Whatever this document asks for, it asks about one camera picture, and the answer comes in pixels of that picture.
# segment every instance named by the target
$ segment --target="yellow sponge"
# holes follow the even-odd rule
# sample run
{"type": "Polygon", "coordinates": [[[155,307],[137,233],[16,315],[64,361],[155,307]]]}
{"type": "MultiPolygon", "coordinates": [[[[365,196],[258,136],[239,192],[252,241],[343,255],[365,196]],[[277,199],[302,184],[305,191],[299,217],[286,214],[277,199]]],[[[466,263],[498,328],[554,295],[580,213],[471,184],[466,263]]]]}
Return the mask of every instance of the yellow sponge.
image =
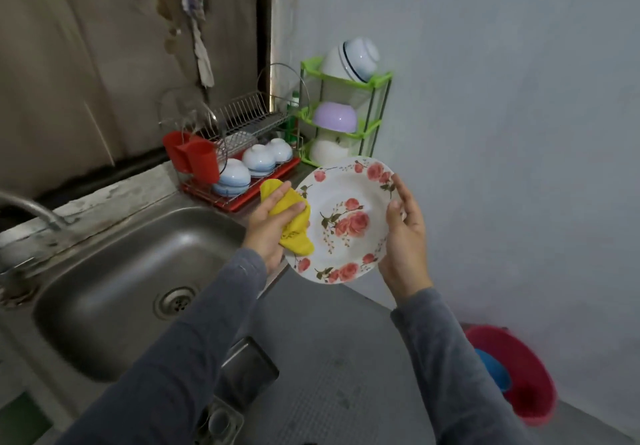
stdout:
{"type": "MultiPolygon", "coordinates": [[[[260,186],[260,199],[265,200],[281,185],[282,181],[277,179],[266,180],[260,186]]],[[[309,216],[311,216],[311,206],[309,206],[307,199],[293,189],[289,189],[287,193],[284,194],[284,197],[278,201],[276,207],[269,211],[269,215],[279,214],[286,208],[300,201],[305,203],[305,210],[293,218],[289,224],[284,226],[280,244],[286,249],[293,251],[296,255],[307,256],[314,252],[314,244],[307,237],[307,225],[309,223],[309,216]]]]}

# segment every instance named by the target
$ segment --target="sink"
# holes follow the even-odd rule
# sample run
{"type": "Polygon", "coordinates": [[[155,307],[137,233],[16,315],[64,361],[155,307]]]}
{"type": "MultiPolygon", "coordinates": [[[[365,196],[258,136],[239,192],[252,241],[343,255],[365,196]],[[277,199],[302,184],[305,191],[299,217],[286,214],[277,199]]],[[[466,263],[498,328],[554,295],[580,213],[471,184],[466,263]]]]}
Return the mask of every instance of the sink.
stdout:
{"type": "Polygon", "coordinates": [[[57,276],[35,304],[36,326],[76,370],[118,379],[242,243],[244,228],[186,207],[120,231],[57,276]]]}

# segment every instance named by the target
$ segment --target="drain strainer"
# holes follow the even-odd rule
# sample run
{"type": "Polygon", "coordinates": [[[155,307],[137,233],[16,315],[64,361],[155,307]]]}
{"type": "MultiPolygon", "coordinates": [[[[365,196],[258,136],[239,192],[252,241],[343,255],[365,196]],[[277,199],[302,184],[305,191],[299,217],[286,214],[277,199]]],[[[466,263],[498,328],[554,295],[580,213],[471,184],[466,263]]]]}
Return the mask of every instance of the drain strainer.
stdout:
{"type": "Polygon", "coordinates": [[[159,299],[156,310],[161,317],[173,317],[185,310],[195,296],[191,288],[174,288],[159,299]]]}

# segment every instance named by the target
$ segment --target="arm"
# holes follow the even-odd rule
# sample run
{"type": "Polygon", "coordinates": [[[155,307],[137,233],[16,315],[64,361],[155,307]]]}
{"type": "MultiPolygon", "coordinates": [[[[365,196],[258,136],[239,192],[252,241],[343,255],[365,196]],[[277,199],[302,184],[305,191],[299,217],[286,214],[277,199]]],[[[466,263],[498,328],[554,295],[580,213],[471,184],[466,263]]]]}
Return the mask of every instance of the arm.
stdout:
{"type": "Polygon", "coordinates": [[[267,274],[282,259],[282,228],[304,209],[302,203],[268,215],[290,187],[286,182],[265,199],[249,219],[243,247],[213,283],[57,445],[191,443],[220,365],[267,274]]]}
{"type": "Polygon", "coordinates": [[[387,255],[380,261],[380,272],[396,299],[391,319],[409,350],[437,442],[531,443],[524,425],[433,288],[420,207],[397,175],[393,180],[402,204],[392,202],[387,210],[387,255]]]}

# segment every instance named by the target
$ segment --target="gray sleeve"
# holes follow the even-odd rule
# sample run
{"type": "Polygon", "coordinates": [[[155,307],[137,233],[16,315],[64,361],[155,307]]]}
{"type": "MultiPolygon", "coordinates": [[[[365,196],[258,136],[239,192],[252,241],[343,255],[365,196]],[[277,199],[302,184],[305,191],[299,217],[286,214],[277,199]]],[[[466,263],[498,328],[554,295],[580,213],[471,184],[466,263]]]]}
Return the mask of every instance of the gray sleeve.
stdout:
{"type": "Polygon", "coordinates": [[[180,318],[57,445],[192,443],[220,365],[266,279],[260,256],[238,250],[180,318]]]}
{"type": "Polygon", "coordinates": [[[439,445],[532,443],[435,288],[413,295],[391,319],[409,350],[439,445]]]}

